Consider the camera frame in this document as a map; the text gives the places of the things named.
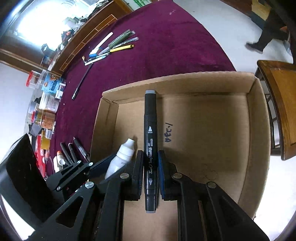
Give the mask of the cardboard tray box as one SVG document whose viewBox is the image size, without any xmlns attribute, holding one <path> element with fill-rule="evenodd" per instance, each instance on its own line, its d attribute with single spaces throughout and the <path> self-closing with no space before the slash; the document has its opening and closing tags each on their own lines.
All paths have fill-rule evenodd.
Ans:
<svg viewBox="0 0 296 241">
<path fill-rule="evenodd" d="M 189 221 L 189 240 L 267 240 L 252 222 L 269 166 L 268 111 L 252 73 L 198 72 L 154 78 L 105 91 L 99 103 L 91 159 L 115 153 L 128 138 L 144 148 L 144 95 L 157 93 L 158 149 L 184 178 L 206 192 L 224 190 L 223 219 L 216 225 Z"/>
</svg>

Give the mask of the green pen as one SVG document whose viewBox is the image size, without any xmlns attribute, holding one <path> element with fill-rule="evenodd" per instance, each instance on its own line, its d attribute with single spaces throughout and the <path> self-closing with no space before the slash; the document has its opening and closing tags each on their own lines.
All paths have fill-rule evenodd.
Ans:
<svg viewBox="0 0 296 241">
<path fill-rule="evenodd" d="M 135 34 L 135 31 L 131 31 L 130 29 L 123 32 L 121 35 L 119 35 L 116 39 L 114 39 L 109 45 L 108 48 L 111 49 L 114 46 L 122 43 L 123 41 L 127 40 L 129 37 Z"/>
</svg>

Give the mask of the red-capped black marker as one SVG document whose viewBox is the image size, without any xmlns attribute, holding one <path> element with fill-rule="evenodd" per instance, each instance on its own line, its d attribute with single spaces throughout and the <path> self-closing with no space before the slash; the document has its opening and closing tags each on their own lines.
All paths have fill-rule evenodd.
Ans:
<svg viewBox="0 0 296 241">
<path fill-rule="evenodd" d="M 70 151 L 70 154 L 71 154 L 71 157 L 72 157 L 72 160 L 74 163 L 77 163 L 78 162 L 78 158 L 76 156 L 76 153 L 74 151 L 74 144 L 73 143 L 69 143 L 68 144 L 68 148 L 69 148 L 69 151 Z"/>
</svg>

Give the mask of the small white dropper bottle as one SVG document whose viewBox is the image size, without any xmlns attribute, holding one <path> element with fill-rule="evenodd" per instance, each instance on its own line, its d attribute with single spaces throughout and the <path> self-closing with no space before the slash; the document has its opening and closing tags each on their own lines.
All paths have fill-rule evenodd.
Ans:
<svg viewBox="0 0 296 241">
<path fill-rule="evenodd" d="M 111 160 L 108 166 L 105 179 L 109 178 L 131 161 L 134 154 L 134 143 L 135 141 L 133 139 L 128 138 L 127 141 L 120 146 L 116 156 Z"/>
</svg>

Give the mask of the black pen on table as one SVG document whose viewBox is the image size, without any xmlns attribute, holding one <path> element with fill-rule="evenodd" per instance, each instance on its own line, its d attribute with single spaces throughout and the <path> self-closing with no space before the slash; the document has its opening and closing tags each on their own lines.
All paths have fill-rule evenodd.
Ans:
<svg viewBox="0 0 296 241">
<path fill-rule="evenodd" d="M 73 94 L 73 96 L 72 96 L 72 98 L 71 98 L 72 100 L 75 100 L 75 98 L 76 98 L 76 96 L 77 96 L 77 94 L 78 94 L 78 92 L 79 92 L 79 90 L 80 90 L 80 87 L 81 87 L 83 81 L 85 80 L 85 78 L 86 78 L 88 72 L 89 72 L 90 69 L 92 68 L 92 66 L 93 66 L 93 63 L 91 63 L 91 64 L 89 65 L 89 67 L 87 68 L 86 72 L 84 73 L 82 79 L 80 80 L 80 82 L 79 82 L 77 88 L 76 88 L 75 91 L 74 91 L 74 94 Z"/>
</svg>

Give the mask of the white bottle orange cap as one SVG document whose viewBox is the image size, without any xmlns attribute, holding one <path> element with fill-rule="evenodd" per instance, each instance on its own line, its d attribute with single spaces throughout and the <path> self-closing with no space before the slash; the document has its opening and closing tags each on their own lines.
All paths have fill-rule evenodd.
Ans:
<svg viewBox="0 0 296 241">
<path fill-rule="evenodd" d="M 65 157 L 64 157 L 62 151 L 57 152 L 57 162 L 60 166 L 63 166 L 66 164 Z"/>
</svg>

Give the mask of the person in background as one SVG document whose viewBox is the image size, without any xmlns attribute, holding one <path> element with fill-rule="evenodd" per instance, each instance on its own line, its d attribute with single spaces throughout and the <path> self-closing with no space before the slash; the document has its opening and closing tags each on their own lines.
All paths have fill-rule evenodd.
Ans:
<svg viewBox="0 0 296 241">
<path fill-rule="evenodd" d="M 264 48 L 273 40 L 282 40 L 290 42 L 290 50 L 293 53 L 295 51 L 295 40 L 292 38 L 292 34 L 284 23 L 284 21 L 280 18 L 280 16 L 276 13 L 271 6 L 271 10 L 269 11 L 268 17 L 264 23 L 262 33 L 257 42 L 250 43 L 247 42 L 245 47 L 251 51 L 256 51 L 260 54 L 263 53 Z"/>
</svg>

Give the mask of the blue white box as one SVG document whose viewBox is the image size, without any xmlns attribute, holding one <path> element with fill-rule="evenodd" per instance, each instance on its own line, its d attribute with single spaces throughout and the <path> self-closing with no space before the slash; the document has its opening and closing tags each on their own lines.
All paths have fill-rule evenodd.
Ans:
<svg viewBox="0 0 296 241">
<path fill-rule="evenodd" d="M 61 99 L 66 88 L 66 82 L 63 78 L 52 73 L 48 73 L 42 86 L 42 91 Z"/>
</svg>

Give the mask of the maroon velvet tablecloth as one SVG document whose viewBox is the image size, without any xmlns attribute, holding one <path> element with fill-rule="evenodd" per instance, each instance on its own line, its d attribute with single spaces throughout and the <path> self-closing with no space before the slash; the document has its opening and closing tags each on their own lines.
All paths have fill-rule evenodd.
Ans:
<svg viewBox="0 0 296 241">
<path fill-rule="evenodd" d="M 116 38 L 128 29 L 138 37 L 134 48 L 95 62 L 72 100 L 88 68 L 82 57 L 108 33 Z M 60 143 L 70 143 L 74 137 L 90 150 L 98 105 L 106 90 L 168 75 L 233 70 L 214 37 L 187 11 L 173 1 L 148 4 L 107 27 L 72 60 L 63 74 L 66 88 L 56 113 L 49 155 L 55 157 Z"/>
</svg>

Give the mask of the wooden sideboard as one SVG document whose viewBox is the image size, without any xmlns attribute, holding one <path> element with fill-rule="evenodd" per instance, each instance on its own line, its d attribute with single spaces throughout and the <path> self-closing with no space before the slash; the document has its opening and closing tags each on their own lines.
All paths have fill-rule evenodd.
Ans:
<svg viewBox="0 0 296 241">
<path fill-rule="evenodd" d="M 64 49 L 55 56 L 48 71 L 61 76 L 72 60 L 96 35 L 110 26 L 116 20 L 133 11 L 125 1 L 110 1 L 95 13 L 68 41 Z"/>
</svg>

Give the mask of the black ballpoint pen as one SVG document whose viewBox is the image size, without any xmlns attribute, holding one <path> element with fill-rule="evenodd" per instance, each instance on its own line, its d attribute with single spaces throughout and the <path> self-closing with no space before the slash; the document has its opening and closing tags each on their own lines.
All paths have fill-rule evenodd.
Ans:
<svg viewBox="0 0 296 241">
<path fill-rule="evenodd" d="M 82 146 L 81 142 L 77 138 L 73 138 L 75 146 L 78 148 L 79 152 L 83 156 L 83 158 L 87 161 L 90 162 L 90 155 L 89 153 L 84 149 Z"/>
</svg>

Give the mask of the wooden chair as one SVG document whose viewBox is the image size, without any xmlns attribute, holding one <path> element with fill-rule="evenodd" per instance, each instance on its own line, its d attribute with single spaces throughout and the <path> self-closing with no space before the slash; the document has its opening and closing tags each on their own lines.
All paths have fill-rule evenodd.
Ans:
<svg viewBox="0 0 296 241">
<path fill-rule="evenodd" d="M 268 106 L 271 130 L 271 154 L 283 161 L 295 157 L 295 65 L 258 60 L 255 76 L 266 83 L 266 102 L 272 102 L 275 117 Z"/>
</svg>

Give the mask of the yellow pen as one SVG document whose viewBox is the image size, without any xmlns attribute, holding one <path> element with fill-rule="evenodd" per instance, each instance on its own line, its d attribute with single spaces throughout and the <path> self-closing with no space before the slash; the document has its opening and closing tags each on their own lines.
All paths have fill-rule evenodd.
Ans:
<svg viewBox="0 0 296 241">
<path fill-rule="evenodd" d="M 115 53 L 115 52 L 118 52 L 118 51 L 129 50 L 129 49 L 133 49 L 133 48 L 134 48 L 134 44 L 131 44 L 131 45 L 125 45 L 125 46 L 113 48 L 109 52 L 110 53 Z"/>
</svg>

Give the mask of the green-capped black marker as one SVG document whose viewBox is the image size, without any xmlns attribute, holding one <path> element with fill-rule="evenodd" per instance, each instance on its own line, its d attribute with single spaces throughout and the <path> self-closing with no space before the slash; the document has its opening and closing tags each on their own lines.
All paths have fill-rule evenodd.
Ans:
<svg viewBox="0 0 296 241">
<path fill-rule="evenodd" d="M 63 142 L 61 142 L 60 147 L 62 149 L 64 157 L 66 158 L 67 164 L 72 165 L 74 162 L 72 161 L 72 159 L 71 159 L 71 157 L 70 157 L 70 155 L 68 153 L 68 149 L 67 149 L 66 145 Z"/>
</svg>

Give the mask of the white blue pen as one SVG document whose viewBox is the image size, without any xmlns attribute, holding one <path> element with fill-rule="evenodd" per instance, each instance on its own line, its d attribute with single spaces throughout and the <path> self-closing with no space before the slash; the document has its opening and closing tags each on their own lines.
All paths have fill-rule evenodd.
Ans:
<svg viewBox="0 0 296 241">
<path fill-rule="evenodd" d="M 89 53 L 89 58 L 95 57 L 97 55 L 98 50 L 101 46 L 113 35 L 113 32 L 110 32 L 106 35 L 96 46 L 95 48 Z"/>
</svg>

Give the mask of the grey-capped black marker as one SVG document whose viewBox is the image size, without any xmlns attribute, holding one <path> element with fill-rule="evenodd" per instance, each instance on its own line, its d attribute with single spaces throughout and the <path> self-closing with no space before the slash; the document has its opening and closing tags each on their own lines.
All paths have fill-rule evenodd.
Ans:
<svg viewBox="0 0 296 241">
<path fill-rule="evenodd" d="M 157 93 L 144 95 L 144 194 L 146 213 L 155 213 L 158 203 Z"/>
</svg>

